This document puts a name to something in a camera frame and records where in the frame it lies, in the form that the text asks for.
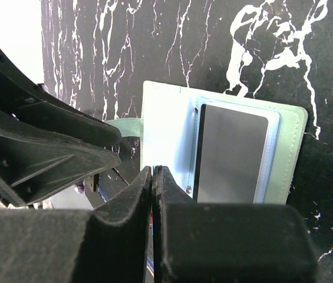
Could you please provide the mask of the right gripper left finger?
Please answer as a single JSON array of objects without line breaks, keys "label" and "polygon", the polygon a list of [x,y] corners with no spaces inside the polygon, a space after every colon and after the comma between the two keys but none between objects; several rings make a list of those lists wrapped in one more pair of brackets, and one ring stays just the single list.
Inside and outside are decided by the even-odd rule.
[{"label": "right gripper left finger", "polygon": [[151,168],[95,210],[0,209],[0,282],[144,282]]}]

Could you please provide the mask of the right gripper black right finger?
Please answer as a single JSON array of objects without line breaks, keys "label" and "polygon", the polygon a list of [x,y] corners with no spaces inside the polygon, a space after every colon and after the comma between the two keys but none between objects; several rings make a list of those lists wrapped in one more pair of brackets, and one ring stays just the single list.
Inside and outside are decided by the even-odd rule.
[{"label": "right gripper black right finger", "polygon": [[288,205],[198,203],[153,173],[156,282],[316,282],[305,222]]}]

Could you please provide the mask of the green card holder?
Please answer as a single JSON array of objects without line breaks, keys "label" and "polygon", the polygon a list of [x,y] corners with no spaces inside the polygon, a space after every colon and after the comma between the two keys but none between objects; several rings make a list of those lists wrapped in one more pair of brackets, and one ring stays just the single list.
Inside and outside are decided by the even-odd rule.
[{"label": "green card holder", "polygon": [[141,117],[110,124],[140,139],[141,167],[168,167],[198,202],[285,204],[307,119],[300,106],[145,81]]}]

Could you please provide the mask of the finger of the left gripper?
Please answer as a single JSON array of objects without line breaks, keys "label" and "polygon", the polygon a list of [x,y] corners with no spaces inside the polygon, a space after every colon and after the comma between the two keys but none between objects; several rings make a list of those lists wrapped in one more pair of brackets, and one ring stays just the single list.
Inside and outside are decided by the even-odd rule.
[{"label": "finger of the left gripper", "polygon": [[33,83],[0,49],[0,110],[41,130],[98,147],[122,141],[118,128],[65,104]]},{"label": "finger of the left gripper", "polygon": [[15,206],[40,202],[120,163],[112,151],[32,127],[0,110],[0,197]]}]

